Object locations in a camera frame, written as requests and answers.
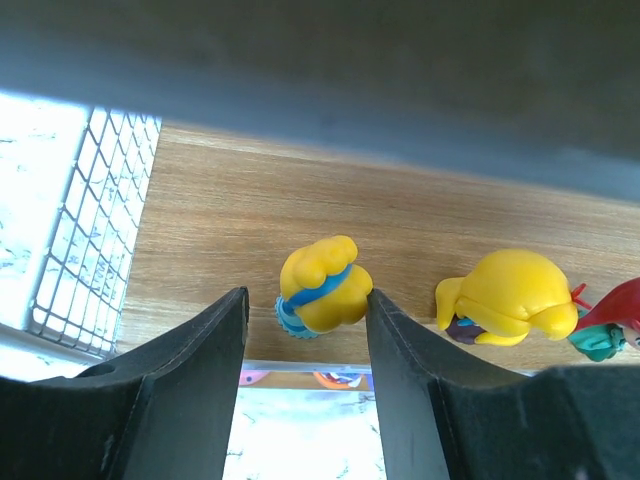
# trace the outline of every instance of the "blue headband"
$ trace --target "blue headband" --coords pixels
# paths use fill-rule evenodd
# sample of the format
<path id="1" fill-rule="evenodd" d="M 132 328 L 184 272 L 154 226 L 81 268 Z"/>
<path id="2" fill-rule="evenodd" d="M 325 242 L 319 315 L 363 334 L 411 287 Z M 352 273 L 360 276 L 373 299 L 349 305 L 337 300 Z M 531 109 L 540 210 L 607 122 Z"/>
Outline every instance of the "blue headband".
<path id="1" fill-rule="evenodd" d="M 305 288 L 300 290 L 282 305 L 285 313 L 292 315 L 296 308 L 315 302 L 319 298 L 329 295 L 346 280 L 349 276 L 349 272 L 351 272 L 351 266 L 352 264 L 350 263 L 342 272 L 336 275 L 328 275 L 324 283 L 318 288 Z"/>

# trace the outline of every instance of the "colorful object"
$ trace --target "colorful object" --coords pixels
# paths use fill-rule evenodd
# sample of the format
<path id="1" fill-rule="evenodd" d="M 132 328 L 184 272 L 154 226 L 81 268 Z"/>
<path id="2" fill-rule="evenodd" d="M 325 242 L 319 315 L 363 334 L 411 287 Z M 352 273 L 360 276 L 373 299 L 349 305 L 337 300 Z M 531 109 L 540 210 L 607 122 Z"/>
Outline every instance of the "colorful object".
<path id="1" fill-rule="evenodd" d="M 365 374 L 364 378 L 367 380 L 367 386 L 369 387 L 369 390 L 375 392 L 375 389 L 373 387 L 373 375 L 371 373 L 367 373 Z"/>
<path id="2" fill-rule="evenodd" d="M 253 385 L 269 375 L 269 373 L 271 372 L 265 370 L 242 370 L 240 372 L 240 386 Z"/>
<path id="3" fill-rule="evenodd" d="M 330 390 L 349 390 L 357 388 L 364 375 L 360 373 L 319 373 L 313 372 L 318 383 Z"/>
<path id="4" fill-rule="evenodd" d="M 353 263 L 357 256 L 358 247 L 344 235 L 293 252 L 280 272 L 275 305 L 282 328 L 294 337 L 313 338 L 361 320 L 373 281 Z"/>
<path id="5" fill-rule="evenodd" d="M 605 295 L 580 318 L 576 331 L 609 323 L 631 329 L 640 335 L 640 277 L 618 285 Z"/>
<path id="6" fill-rule="evenodd" d="M 581 315 L 569 342 L 594 362 L 613 358 L 627 343 L 640 350 L 640 278 L 618 285 Z"/>
<path id="7" fill-rule="evenodd" d="M 612 323 L 584 328 L 569 335 L 568 340 L 593 362 L 613 358 L 627 343 L 622 328 Z"/>
<path id="8" fill-rule="evenodd" d="M 575 303 L 584 304 L 583 289 L 572 292 L 562 270 L 538 253 L 498 250 L 466 277 L 438 284 L 438 328 L 463 343 L 512 346 L 532 328 L 562 340 L 578 323 Z"/>

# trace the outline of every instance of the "red hair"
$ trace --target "red hair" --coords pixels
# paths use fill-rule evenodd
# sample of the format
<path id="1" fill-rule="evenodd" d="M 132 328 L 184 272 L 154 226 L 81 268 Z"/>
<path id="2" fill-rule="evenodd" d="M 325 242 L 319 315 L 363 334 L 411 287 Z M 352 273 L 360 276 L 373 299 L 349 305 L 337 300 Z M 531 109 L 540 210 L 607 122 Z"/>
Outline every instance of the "red hair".
<path id="1" fill-rule="evenodd" d="M 611 290 L 592 310 L 578 320 L 578 326 L 574 332 L 609 323 L 631 328 L 640 333 L 640 277 L 624 282 Z"/>

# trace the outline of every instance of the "red-haired figurine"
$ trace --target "red-haired figurine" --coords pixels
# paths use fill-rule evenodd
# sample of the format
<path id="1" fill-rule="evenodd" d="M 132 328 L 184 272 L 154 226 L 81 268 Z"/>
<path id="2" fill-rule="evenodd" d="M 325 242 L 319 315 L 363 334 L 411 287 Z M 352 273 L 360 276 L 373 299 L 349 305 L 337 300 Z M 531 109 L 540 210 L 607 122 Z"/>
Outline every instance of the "red-haired figurine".
<path id="1" fill-rule="evenodd" d="M 640 277 L 618 285 L 582 315 L 569 341 L 595 362 L 613 357 L 626 343 L 640 350 Z"/>

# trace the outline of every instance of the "wire mesh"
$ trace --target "wire mesh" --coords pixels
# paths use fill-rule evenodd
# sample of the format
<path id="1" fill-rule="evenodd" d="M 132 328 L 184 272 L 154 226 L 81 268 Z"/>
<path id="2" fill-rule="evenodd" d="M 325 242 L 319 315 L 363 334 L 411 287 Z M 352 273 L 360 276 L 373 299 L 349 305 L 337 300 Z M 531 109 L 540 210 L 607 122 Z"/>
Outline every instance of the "wire mesh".
<path id="1" fill-rule="evenodd" d="M 127 287 L 161 120 L 94 108 L 59 209 L 28 331 L 106 357 Z"/>

